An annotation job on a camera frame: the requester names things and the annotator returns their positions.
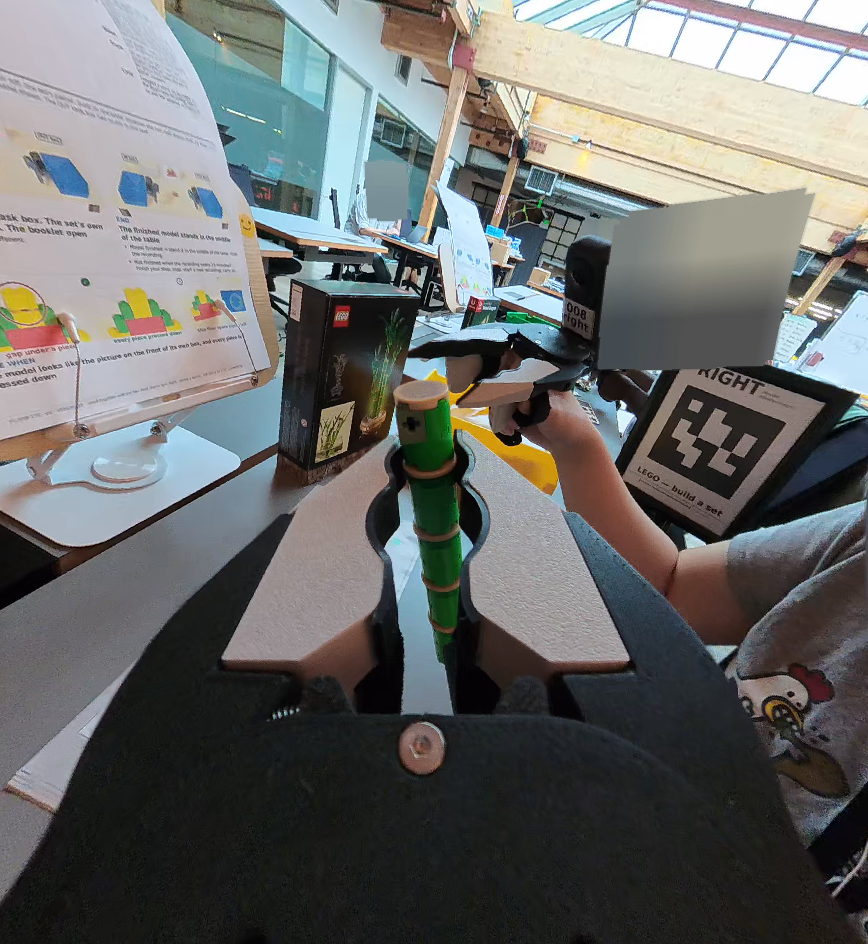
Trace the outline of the person in grey t-shirt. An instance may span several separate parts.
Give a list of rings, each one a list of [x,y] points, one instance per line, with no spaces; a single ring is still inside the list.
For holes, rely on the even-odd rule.
[[[829,893],[868,942],[865,501],[735,537],[753,625],[725,669]]]

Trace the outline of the printed instruction sheet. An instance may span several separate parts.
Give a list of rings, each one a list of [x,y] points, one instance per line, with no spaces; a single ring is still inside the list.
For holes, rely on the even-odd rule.
[[[274,365],[249,212],[150,2],[0,2],[0,442]]]
[[[494,289],[491,250],[475,204],[443,184],[436,185],[450,228],[448,263],[441,266],[450,273],[461,309],[471,298],[492,296]]]

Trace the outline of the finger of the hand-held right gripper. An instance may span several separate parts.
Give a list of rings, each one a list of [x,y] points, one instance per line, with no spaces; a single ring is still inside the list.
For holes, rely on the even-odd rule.
[[[571,389],[581,376],[581,361],[558,366],[551,361],[525,359],[515,368],[474,383],[459,397],[457,405],[489,408],[528,402],[548,391]]]
[[[464,393],[501,371],[515,326],[471,326],[411,348],[408,359],[443,359],[450,393]]]

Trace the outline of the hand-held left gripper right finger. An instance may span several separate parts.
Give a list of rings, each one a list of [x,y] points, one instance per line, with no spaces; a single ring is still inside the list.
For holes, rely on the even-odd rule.
[[[461,527],[472,543],[449,647],[455,712],[489,713],[521,677],[549,683],[628,669],[566,513],[470,433],[455,444]]]

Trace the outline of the person's right forearm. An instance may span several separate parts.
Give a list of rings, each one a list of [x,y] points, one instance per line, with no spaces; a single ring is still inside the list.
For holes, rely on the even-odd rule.
[[[710,645],[741,643],[753,620],[727,573],[729,542],[679,550],[629,494],[607,455],[556,455],[570,512],[578,513]]]

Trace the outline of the white-top background table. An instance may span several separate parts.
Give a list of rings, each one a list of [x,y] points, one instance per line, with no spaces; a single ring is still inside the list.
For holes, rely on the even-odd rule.
[[[388,248],[300,215],[253,206],[250,210],[261,237],[272,238],[303,263],[332,264],[331,278],[339,280],[346,267],[369,265]]]

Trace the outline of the green bamboo stalk model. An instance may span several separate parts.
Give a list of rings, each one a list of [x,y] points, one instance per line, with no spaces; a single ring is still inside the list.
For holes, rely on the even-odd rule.
[[[397,387],[393,396],[428,618],[438,660],[447,666],[459,620],[463,567],[449,391],[445,383],[414,381]]]

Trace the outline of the black building set box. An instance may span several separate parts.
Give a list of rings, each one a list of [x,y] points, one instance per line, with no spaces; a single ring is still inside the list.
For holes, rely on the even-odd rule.
[[[391,284],[290,283],[277,474],[309,486],[352,465],[393,426],[420,301]]]

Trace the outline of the white whiteboard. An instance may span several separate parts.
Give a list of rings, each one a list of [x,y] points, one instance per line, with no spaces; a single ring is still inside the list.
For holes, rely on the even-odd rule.
[[[799,374],[868,398],[868,293],[856,292],[829,330],[806,350]]]

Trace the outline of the grey desk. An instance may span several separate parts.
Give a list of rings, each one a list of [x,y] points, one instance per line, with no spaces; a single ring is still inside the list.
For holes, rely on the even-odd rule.
[[[0,781],[37,753],[132,666],[87,743],[55,815],[30,839],[22,864],[0,884],[0,942],[431,942],[451,938],[456,877],[429,868],[462,858],[464,819],[441,822],[451,790],[489,785],[474,762],[490,734],[525,735],[536,759],[575,752],[560,796],[540,799],[563,827],[578,872],[564,900],[539,914],[553,942],[627,942],[622,928],[645,898],[644,876],[627,875],[623,853],[652,855],[655,836],[634,835],[645,791],[636,777],[672,769],[627,738],[636,719],[603,707],[604,694],[654,695],[664,681],[647,664],[641,635],[653,605],[663,633],[691,634],[672,609],[575,513],[566,513],[631,666],[614,673],[527,677],[525,716],[433,717],[445,756],[434,776],[412,773],[403,745],[421,715],[358,711],[332,677],[299,682],[275,672],[222,667],[222,655],[292,514],[256,523],[239,517],[253,496],[223,493],[221,533],[176,551],[136,538],[58,578],[0,614]]]

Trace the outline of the black framed tag sign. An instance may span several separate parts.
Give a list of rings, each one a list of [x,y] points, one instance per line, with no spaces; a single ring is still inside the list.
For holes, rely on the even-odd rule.
[[[664,370],[615,464],[660,522],[727,540],[757,528],[762,505],[857,398],[770,365]]]

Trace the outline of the yellow plastic bin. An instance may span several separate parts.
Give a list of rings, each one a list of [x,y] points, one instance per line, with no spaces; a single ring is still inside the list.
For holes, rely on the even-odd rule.
[[[551,454],[530,442],[507,445],[492,432],[489,425],[452,415],[454,431],[466,431],[508,466],[526,478],[546,496],[552,497],[558,488],[558,468]]]

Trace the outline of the white document stand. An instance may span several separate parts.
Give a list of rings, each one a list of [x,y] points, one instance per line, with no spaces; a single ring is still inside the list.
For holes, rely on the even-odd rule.
[[[257,374],[205,384],[40,434],[0,466],[0,513],[68,549],[104,544],[239,469],[239,457],[182,421],[257,386]]]

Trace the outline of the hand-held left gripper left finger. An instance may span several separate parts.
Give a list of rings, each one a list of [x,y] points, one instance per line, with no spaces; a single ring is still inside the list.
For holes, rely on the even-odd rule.
[[[334,678],[358,711],[398,714],[404,690],[393,563],[404,485],[390,436],[291,516],[222,655],[233,671]]]

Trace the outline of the person's right hand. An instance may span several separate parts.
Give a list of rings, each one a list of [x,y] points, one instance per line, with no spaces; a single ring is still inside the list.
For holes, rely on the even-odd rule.
[[[607,446],[575,395],[549,392],[548,401],[546,419],[525,427],[523,433],[552,455],[566,506],[576,508],[594,494],[620,486]]]

